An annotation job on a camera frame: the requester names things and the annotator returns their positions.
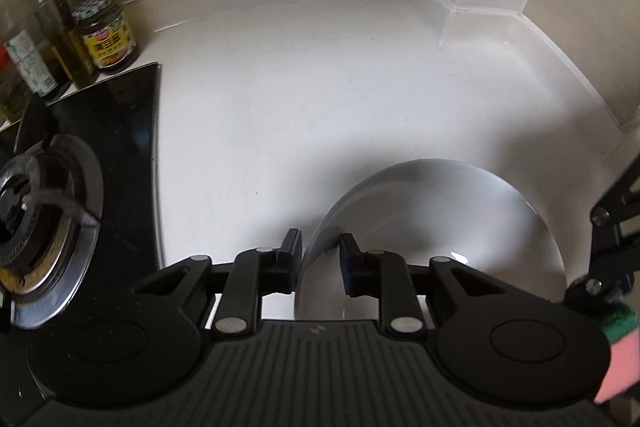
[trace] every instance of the jar label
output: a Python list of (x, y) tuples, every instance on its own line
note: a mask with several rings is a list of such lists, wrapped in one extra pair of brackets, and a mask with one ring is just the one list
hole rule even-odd
[(5, 42), (4, 47), (15, 67), (20, 71), (20, 75), (34, 93), (45, 96), (56, 88), (58, 84), (25, 30)]
[(136, 47), (124, 13), (100, 31), (85, 35), (84, 44), (97, 68), (109, 68), (124, 60)]

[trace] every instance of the jar lid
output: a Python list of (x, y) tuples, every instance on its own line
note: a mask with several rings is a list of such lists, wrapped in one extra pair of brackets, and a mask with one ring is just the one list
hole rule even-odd
[(76, 21), (88, 19), (99, 11), (104, 10), (114, 1), (115, 0), (84, 0), (76, 7), (72, 15)]

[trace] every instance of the stove burner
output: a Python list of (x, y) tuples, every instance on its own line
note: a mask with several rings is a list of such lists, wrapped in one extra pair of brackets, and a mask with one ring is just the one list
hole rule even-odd
[(75, 295), (98, 237), (102, 170), (79, 137), (56, 135), (0, 171), (0, 284), (12, 293), (12, 323), (31, 329)]

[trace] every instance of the bottle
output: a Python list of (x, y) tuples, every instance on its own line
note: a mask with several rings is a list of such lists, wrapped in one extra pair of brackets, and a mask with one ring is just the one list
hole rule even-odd
[(6, 49), (0, 44), (0, 114), (14, 123), (22, 118), (30, 100), (29, 86), (24, 83)]
[(44, 36), (60, 54), (66, 73), (78, 87), (87, 87), (98, 78), (82, 39), (76, 31), (76, 22), (66, 0), (36, 0), (35, 15)]
[(27, 0), (0, 0), (0, 40), (29, 88), (45, 102), (65, 92), (68, 75)]

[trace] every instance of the pink sponge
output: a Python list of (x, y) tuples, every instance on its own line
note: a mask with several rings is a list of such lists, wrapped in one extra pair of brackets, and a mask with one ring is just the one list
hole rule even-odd
[(594, 399), (603, 403), (640, 380), (640, 330), (636, 328), (611, 345), (609, 370)]

